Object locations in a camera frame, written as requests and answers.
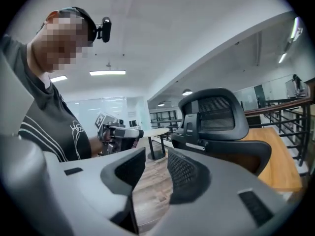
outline black table leg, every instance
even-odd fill
[[[149,145],[150,145],[150,151],[151,151],[151,159],[152,160],[155,160],[155,156],[154,156],[154,151],[153,151],[153,146],[152,146],[152,140],[151,140],[151,137],[148,137],[149,139]]]
[[[164,147],[164,142],[163,142],[162,135],[160,135],[160,138],[161,138],[162,152],[163,152],[163,154],[165,154],[165,147]]]

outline chair headrest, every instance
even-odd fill
[[[182,99],[179,108],[183,135],[192,143],[198,139],[239,140],[248,134],[244,111],[235,95],[225,88],[195,92]]]

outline black t-shirt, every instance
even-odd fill
[[[91,157],[88,136],[67,107],[57,88],[44,83],[32,73],[27,58],[27,46],[4,36],[1,48],[14,73],[34,97],[19,129],[19,134],[38,144],[43,151],[54,153],[59,161]]]

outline neck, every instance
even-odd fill
[[[50,79],[48,73],[45,72],[39,64],[38,58],[40,50],[36,49],[36,42],[32,40],[27,44],[26,57],[30,70],[35,74],[48,88],[50,86]]]

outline black office chair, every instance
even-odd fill
[[[271,147],[262,141],[238,141],[249,131],[234,94],[225,88],[193,93],[179,102],[183,120],[171,135],[174,148],[236,163],[255,175],[267,165]]]

